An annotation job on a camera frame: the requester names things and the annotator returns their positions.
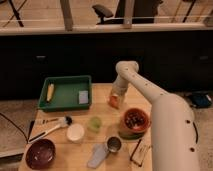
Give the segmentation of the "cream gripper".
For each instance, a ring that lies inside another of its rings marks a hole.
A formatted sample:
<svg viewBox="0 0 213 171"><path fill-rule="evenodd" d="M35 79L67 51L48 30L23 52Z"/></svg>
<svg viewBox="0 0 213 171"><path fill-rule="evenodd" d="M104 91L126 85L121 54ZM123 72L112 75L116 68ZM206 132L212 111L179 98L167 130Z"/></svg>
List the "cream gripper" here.
<svg viewBox="0 0 213 171"><path fill-rule="evenodd" d="M115 92L111 92L111 93L110 93L110 96L117 96L117 97L118 97L118 99L119 99L119 108L123 105L124 99L125 99L125 96L124 96L124 95L118 95L118 94L115 93Z"/></svg>

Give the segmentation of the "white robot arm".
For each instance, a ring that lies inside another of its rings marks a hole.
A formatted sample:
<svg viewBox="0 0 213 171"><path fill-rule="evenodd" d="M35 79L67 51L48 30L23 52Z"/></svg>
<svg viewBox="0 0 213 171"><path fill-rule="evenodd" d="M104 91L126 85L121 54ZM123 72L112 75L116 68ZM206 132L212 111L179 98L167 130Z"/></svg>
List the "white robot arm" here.
<svg viewBox="0 0 213 171"><path fill-rule="evenodd" d="M200 171L194 113L180 96L138 74L136 61L119 61L109 104L119 108L131 83L151 104L152 171Z"/></svg>

